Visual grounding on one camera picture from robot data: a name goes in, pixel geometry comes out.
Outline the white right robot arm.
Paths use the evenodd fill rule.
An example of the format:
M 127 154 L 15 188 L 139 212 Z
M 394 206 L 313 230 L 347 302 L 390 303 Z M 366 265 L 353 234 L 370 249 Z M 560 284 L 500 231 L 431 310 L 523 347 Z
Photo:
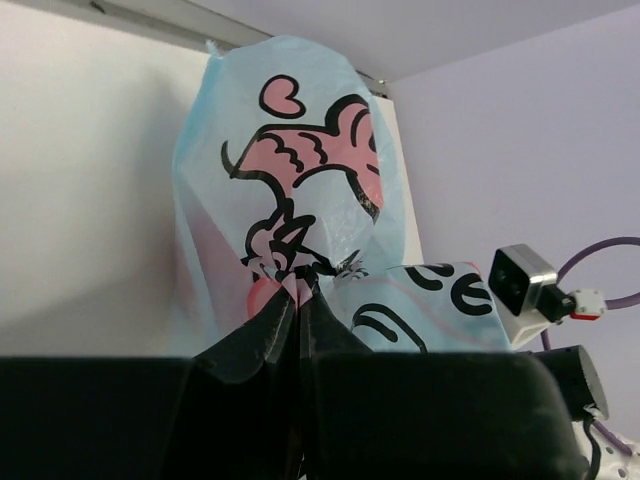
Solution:
M 529 479 L 637 479 L 639 444 L 604 429 L 609 406 L 581 345 L 532 352 L 531 407 L 518 448 Z

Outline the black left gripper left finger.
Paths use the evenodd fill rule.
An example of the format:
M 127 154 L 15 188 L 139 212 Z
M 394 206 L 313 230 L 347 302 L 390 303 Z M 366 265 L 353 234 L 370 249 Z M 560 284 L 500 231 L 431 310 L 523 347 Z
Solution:
M 3 357 L 5 479 L 293 479 L 295 305 L 183 358 Z

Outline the light blue plastic bag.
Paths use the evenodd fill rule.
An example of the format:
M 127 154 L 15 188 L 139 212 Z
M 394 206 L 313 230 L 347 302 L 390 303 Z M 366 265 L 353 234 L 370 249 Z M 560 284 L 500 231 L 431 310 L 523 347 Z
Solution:
M 507 351 L 469 262 L 407 258 L 405 181 L 349 61 L 291 36 L 212 51 L 172 161 L 169 349 L 193 355 L 277 294 L 378 351 Z

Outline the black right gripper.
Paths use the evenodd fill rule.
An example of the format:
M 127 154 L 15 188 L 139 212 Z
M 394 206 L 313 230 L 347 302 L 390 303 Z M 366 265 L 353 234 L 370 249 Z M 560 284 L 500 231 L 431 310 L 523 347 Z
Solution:
M 607 420 L 609 406 L 603 384 L 587 350 L 574 345 L 545 351 L 528 351 L 554 377 L 573 421 L 589 417 Z

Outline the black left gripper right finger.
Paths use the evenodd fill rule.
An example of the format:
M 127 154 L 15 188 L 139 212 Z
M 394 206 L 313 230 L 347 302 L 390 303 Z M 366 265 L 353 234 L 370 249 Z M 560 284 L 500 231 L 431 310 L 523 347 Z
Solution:
M 406 340 L 376 352 L 321 294 L 299 311 L 301 436 L 310 479 L 582 479 L 561 392 L 533 355 L 444 351 L 418 334 L 445 282 L 369 300 L 355 325 Z

